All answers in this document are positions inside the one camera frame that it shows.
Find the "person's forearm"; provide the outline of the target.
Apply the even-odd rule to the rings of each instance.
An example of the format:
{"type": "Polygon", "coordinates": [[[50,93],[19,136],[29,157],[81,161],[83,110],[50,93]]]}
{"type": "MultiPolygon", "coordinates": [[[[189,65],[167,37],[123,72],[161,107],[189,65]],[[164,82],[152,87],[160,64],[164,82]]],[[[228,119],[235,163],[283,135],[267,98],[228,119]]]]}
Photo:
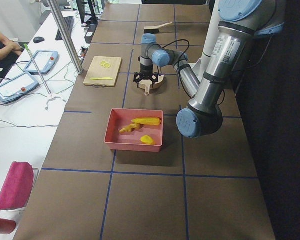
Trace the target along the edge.
{"type": "Polygon", "coordinates": [[[6,45],[4,48],[0,49],[0,61],[4,60],[10,52],[15,49],[14,43],[11,42],[10,44],[6,45]]]}

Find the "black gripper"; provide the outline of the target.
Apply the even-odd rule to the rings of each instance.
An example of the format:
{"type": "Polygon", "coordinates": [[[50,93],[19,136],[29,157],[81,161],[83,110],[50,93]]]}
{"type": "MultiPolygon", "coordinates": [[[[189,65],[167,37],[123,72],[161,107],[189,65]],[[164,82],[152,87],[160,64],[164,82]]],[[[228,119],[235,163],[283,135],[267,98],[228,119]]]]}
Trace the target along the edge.
{"type": "Polygon", "coordinates": [[[151,80],[153,83],[158,81],[158,72],[153,72],[154,65],[140,65],[140,72],[135,72],[133,82],[139,87],[139,82],[142,80],[151,80]]]}

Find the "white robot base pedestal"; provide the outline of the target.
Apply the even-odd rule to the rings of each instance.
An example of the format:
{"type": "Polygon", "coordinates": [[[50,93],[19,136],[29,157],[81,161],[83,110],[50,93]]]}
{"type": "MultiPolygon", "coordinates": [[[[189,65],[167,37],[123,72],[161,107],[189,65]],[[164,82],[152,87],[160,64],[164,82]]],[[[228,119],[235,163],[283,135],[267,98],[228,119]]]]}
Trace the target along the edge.
{"type": "Polygon", "coordinates": [[[190,64],[193,72],[195,73],[198,79],[201,79],[203,77],[203,74],[210,63],[213,50],[215,48],[217,39],[220,34],[218,29],[218,25],[220,22],[220,16],[218,11],[219,2],[220,2],[219,0],[215,0],[213,4],[212,15],[211,15],[211,19],[207,31],[205,43],[203,46],[201,58],[199,58],[196,63],[190,64]]]}

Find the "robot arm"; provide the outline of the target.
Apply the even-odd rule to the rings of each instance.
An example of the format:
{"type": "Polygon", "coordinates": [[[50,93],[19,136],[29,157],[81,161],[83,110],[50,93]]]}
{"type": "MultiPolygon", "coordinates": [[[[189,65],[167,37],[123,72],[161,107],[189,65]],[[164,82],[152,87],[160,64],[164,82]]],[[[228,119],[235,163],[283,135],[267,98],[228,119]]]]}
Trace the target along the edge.
{"type": "Polygon", "coordinates": [[[280,33],[285,10],[284,0],[217,0],[202,56],[193,65],[185,53],[161,47],[154,34],[146,33],[133,81],[153,87],[159,80],[153,67],[172,66],[190,97],[176,117],[179,132],[187,138],[213,134],[223,123],[218,100],[246,43],[280,33]]]}

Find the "person's hand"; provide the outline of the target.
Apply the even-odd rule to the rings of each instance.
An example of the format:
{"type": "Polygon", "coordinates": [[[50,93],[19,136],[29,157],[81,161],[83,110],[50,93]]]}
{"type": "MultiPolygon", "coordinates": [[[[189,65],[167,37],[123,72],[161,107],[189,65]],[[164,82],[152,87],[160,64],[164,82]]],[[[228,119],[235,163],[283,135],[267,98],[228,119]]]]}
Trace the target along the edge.
{"type": "Polygon", "coordinates": [[[22,52],[23,48],[16,42],[10,42],[10,45],[12,46],[13,51],[22,52]]]}

